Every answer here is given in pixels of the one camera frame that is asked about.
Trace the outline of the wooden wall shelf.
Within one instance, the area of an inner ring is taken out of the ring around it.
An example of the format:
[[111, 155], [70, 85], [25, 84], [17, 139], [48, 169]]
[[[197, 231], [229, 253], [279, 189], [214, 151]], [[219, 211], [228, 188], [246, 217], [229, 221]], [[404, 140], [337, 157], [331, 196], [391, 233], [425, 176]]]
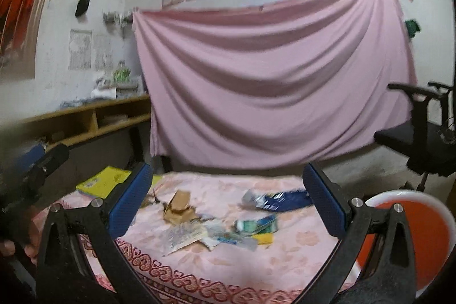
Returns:
[[39, 140], [50, 150], [59, 144], [69, 148], [135, 127], [151, 119], [151, 101], [142, 95], [128, 99], [101, 100], [61, 109], [23, 122], [28, 140]]

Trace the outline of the green glass jar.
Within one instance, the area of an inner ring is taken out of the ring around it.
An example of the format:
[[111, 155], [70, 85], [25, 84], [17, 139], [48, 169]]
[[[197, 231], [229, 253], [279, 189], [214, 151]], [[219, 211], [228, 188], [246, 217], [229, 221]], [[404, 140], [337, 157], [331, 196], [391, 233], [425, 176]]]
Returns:
[[117, 69], [113, 73], [113, 80], [115, 83], [129, 83], [131, 77], [131, 70], [127, 67], [124, 60], [118, 63]]

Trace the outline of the green hanging dustpan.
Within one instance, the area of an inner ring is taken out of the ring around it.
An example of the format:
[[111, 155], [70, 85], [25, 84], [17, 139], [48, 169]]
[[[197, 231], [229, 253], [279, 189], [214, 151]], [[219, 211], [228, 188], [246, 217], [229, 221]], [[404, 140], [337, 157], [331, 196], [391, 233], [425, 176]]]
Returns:
[[417, 33], [421, 32], [421, 27], [416, 19], [409, 19], [405, 22], [409, 39], [413, 39]]

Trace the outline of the green and yellow wrapper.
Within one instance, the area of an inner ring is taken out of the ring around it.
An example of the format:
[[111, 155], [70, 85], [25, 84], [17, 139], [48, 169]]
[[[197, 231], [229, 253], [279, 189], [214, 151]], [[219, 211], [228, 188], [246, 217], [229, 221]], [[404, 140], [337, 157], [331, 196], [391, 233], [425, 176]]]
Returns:
[[257, 220], [237, 220], [233, 227], [236, 233], [253, 238], [258, 244], [272, 244], [278, 231], [278, 219], [268, 215]]

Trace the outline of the pink floral tablecloth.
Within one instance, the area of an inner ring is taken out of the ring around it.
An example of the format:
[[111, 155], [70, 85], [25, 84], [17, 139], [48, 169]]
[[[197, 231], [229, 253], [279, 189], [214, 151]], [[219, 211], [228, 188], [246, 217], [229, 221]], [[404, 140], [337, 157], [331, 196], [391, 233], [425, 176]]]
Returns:
[[[178, 191], [191, 194], [190, 204], [232, 228], [237, 220], [264, 217], [242, 207], [243, 195], [301, 189], [298, 176], [253, 177], [170, 173], [153, 194], [170, 201]], [[132, 268], [165, 303], [291, 303], [307, 286], [336, 246], [315, 207], [278, 215], [271, 244], [255, 251], [221, 243], [209, 250], [195, 242], [164, 254], [163, 235], [169, 225], [162, 205], [147, 204], [117, 244]]]

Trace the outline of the yellow cartoon book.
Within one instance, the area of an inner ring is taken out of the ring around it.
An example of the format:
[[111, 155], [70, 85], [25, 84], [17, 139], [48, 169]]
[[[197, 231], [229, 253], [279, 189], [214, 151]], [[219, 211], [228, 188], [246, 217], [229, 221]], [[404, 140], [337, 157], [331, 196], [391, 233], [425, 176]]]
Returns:
[[[92, 198], [103, 198], [106, 199], [108, 195], [118, 186], [119, 184], [125, 183], [131, 185], [131, 183], [141, 183], [141, 181], [128, 181], [127, 179], [133, 174], [132, 170], [122, 170], [120, 168], [114, 168], [108, 166], [101, 170], [100, 173], [95, 174], [88, 180], [76, 185], [76, 190], [81, 194], [85, 194]], [[138, 179], [145, 176], [147, 181], [144, 181], [148, 186], [153, 186], [161, 180], [162, 175], [154, 175], [149, 165], [145, 165], [144, 169], [136, 174]]]

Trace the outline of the blue foil snack wrapper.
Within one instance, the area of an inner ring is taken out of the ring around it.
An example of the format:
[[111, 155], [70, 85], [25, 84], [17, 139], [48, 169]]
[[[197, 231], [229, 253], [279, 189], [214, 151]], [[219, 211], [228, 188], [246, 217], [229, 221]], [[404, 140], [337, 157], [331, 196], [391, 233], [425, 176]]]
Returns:
[[242, 205], [282, 213], [312, 206], [313, 202], [305, 189], [282, 191], [275, 194], [258, 194], [248, 190], [242, 197]]

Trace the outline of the black office chair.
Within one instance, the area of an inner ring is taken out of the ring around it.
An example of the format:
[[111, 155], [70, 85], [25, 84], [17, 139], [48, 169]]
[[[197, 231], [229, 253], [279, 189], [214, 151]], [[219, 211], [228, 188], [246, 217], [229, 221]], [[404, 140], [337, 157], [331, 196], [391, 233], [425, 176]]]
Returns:
[[[401, 91], [411, 103], [411, 116], [405, 123], [374, 134], [377, 144], [408, 157], [406, 166], [422, 176], [417, 190], [423, 192], [428, 176], [449, 177], [455, 173], [455, 119], [449, 106], [455, 99], [453, 86], [429, 82], [427, 88], [404, 83], [390, 83], [390, 90]], [[428, 120], [428, 105], [436, 100], [441, 106], [441, 124]]]

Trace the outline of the pink hanging bed sheet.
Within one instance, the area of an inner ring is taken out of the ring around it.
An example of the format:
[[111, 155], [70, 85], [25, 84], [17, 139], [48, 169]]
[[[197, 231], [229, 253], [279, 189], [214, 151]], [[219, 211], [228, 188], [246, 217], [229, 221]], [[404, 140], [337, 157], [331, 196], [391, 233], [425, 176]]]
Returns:
[[140, 11], [150, 148], [202, 168], [262, 170], [338, 157], [404, 123], [415, 83], [398, 0], [283, 0]]

